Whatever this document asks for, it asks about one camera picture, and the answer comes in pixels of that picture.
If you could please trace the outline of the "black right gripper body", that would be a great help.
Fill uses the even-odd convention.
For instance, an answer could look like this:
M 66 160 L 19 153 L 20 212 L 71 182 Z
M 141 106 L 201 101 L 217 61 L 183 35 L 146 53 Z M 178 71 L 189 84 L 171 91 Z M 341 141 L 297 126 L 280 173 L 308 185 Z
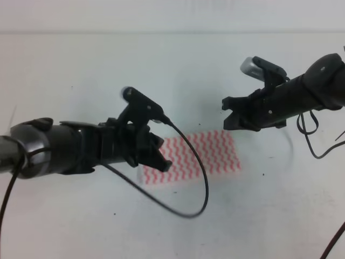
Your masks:
M 277 87 L 272 95 L 251 98 L 249 104 L 250 130 L 275 127 L 291 117 L 291 89 Z

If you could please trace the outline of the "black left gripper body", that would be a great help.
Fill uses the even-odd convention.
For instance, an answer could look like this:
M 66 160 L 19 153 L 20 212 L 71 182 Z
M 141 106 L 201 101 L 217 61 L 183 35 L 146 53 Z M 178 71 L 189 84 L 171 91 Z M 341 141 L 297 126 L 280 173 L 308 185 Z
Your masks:
M 139 127 L 133 122 L 121 124 L 115 118 L 98 124 L 100 164 L 126 162 L 130 166 L 151 162 L 150 127 Z

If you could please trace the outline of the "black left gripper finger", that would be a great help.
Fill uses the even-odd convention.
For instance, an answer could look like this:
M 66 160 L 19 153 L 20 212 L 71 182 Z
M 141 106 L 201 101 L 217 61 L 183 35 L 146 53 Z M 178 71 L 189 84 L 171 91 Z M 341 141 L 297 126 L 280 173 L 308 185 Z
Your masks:
M 166 160 L 158 149 L 145 150 L 139 153 L 138 163 L 159 170 L 160 172 L 167 172 L 172 161 Z
M 149 154 L 159 152 L 164 140 L 152 132 L 147 134 L 147 151 Z

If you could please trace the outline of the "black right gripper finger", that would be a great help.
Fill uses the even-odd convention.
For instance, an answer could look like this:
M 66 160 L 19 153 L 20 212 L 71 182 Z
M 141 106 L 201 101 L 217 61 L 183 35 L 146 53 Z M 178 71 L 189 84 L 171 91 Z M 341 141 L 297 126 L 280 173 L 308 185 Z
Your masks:
M 248 130 L 255 131 L 255 125 L 252 123 L 247 113 L 239 113 L 233 111 L 223 122 L 223 129 L 234 130 Z
M 226 97 L 222 100 L 222 110 L 243 111 L 252 103 L 252 99 L 247 97 Z

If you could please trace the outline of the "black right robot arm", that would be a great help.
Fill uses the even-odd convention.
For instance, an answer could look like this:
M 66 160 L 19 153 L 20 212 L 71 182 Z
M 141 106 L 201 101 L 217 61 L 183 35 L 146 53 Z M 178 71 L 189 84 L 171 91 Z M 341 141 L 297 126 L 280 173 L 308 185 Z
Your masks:
M 321 57 L 293 79 L 282 67 L 257 56 L 246 58 L 240 70 L 262 81 L 264 87 L 246 97 L 222 100 L 222 110 L 231 111 L 223 122 L 224 130 L 283 128 L 296 115 L 344 107 L 344 62 L 337 53 Z

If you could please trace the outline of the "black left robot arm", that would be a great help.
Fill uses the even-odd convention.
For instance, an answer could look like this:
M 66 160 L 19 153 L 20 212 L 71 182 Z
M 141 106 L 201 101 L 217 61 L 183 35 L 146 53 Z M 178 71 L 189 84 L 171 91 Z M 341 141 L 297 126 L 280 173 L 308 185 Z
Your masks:
M 20 161 L 21 179 L 89 174 L 102 163 L 118 162 L 167 172 L 172 162 L 160 152 L 163 142 L 149 126 L 115 118 L 97 125 L 74 121 L 55 125 L 51 118 L 40 118 L 18 124 L 1 137 L 1 172 L 14 172 Z

